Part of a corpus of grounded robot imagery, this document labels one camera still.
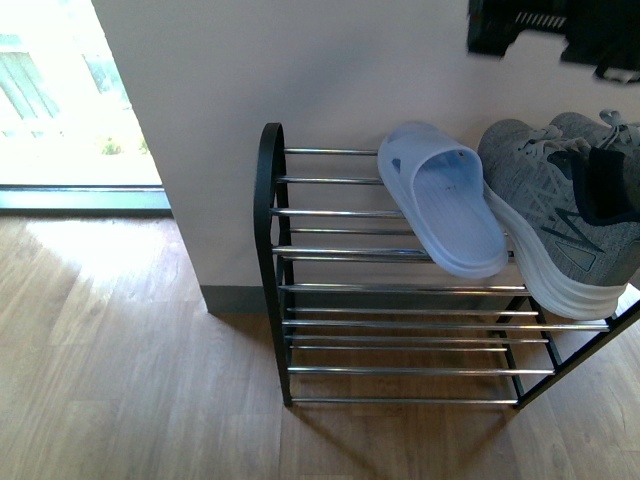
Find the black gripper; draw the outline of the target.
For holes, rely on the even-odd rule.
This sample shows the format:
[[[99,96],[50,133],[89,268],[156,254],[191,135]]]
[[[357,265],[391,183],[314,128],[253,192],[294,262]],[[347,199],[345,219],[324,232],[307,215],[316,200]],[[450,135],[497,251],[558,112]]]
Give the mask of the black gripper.
[[[502,58],[525,31],[564,38],[560,60],[612,83],[639,81],[637,1],[470,1],[467,50]]]

